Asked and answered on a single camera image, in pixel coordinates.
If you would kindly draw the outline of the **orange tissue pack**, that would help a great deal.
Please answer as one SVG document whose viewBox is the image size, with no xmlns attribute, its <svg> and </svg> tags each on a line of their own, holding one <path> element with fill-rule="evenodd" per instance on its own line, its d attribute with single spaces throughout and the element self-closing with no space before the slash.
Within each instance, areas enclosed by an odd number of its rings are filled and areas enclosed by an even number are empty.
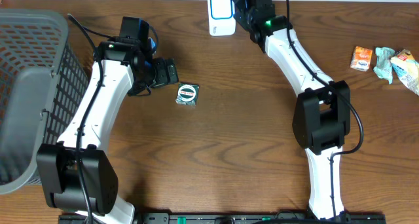
<svg viewBox="0 0 419 224">
<path fill-rule="evenodd" d="M 350 67 L 359 71 L 367 71 L 370 68 L 373 51 L 368 48 L 356 46 L 353 51 Z"/>
</svg>

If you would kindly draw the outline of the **mint green wipes pack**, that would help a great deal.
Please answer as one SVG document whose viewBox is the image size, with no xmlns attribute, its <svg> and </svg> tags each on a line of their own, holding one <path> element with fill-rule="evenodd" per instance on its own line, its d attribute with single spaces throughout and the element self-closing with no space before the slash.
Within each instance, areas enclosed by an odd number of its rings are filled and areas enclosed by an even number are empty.
<svg viewBox="0 0 419 224">
<path fill-rule="evenodd" d="M 392 84 L 393 69 L 390 59 L 395 55 L 394 49 L 388 47 L 376 47 L 375 54 L 377 56 L 377 60 L 373 71 L 379 79 L 385 79 L 389 84 Z"/>
</svg>

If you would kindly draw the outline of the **yellow snack bag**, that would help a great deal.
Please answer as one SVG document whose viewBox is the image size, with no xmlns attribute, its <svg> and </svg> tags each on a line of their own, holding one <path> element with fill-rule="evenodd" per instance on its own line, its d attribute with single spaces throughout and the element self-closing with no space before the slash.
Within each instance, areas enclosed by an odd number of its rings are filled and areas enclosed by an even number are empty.
<svg viewBox="0 0 419 224">
<path fill-rule="evenodd" d="M 390 63 L 399 80 L 412 92 L 418 95 L 418 62 L 407 49 L 399 51 L 390 58 Z"/>
</svg>

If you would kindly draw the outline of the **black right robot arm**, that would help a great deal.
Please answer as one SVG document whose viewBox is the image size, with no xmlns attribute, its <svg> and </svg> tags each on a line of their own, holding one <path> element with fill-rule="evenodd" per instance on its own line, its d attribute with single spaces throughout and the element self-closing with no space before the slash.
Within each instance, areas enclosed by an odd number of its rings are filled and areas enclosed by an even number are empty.
<svg viewBox="0 0 419 224">
<path fill-rule="evenodd" d="M 350 132 L 350 89 L 325 74 L 302 47 L 289 15 L 273 0 L 231 0 L 234 19 L 281 69 L 297 97 L 292 128 L 310 174 L 308 211 L 321 221 L 344 220 L 340 157 Z"/>
</svg>

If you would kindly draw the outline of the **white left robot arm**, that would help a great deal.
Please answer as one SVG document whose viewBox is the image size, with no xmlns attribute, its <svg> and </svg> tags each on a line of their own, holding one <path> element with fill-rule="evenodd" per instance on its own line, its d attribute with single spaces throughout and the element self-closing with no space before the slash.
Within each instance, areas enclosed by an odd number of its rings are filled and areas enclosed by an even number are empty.
<svg viewBox="0 0 419 224">
<path fill-rule="evenodd" d="M 177 83 L 174 60 L 155 58 L 133 41 L 103 41 L 95 49 L 92 76 L 75 116 L 56 143 L 36 154 L 48 206 L 85 216 L 85 223 L 134 223 L 134 205 L 118 195 L 118 177 L 107 150 L 125 96 Z"/>
</svg>

